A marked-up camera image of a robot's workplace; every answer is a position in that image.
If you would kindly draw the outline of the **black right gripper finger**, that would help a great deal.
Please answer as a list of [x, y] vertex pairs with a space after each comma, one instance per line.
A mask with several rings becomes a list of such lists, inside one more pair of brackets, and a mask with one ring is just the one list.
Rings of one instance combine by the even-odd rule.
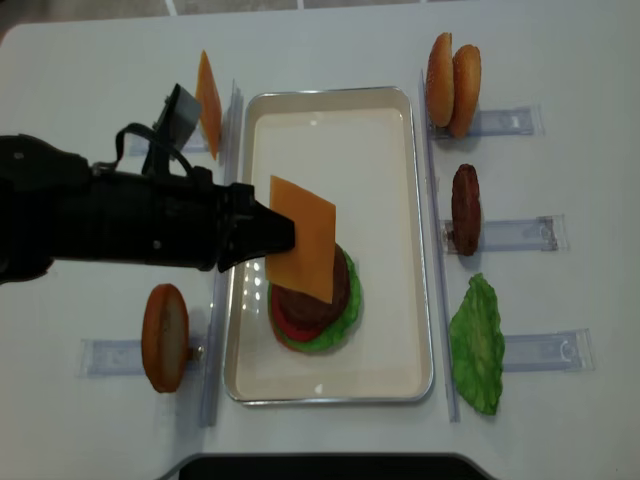
[[279, 253], [278, 249], [270, 248], [270, 249], [243, 249], [240, 247], [234, 247], [233, 249], [225, 249], [220, 254], [217, 261], [217, 270], [219, 272], [225, 272], [230, 268], [242, 264], [246, 261], [265, 257], [269, 254]]

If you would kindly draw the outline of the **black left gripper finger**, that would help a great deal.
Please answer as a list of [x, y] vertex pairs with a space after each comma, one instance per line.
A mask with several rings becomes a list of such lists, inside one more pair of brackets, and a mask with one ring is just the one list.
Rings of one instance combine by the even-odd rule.
[[292, 250], [295, 224], [259, 202], [239, 221], [239, 246], [242, 250]]

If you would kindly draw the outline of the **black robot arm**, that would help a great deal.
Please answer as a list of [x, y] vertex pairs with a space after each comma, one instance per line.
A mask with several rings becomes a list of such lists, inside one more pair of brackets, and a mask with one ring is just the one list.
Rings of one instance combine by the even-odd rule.
[[253, 186], [210, 170], [133, 174], [91, 165], [29, 135], [1, 139], [1, 280], [30, 281], [57, 260], [221, 272], [295, 246], [292, 220]]

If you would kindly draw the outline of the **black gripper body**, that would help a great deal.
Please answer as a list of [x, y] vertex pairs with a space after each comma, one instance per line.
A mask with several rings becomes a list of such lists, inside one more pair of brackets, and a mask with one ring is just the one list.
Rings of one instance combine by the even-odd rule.
[[103, 173], [91, 182], [87, 257], [209, 271], [223, 250], [240, 247], [239, 221], [255, 202], [245, 184]]

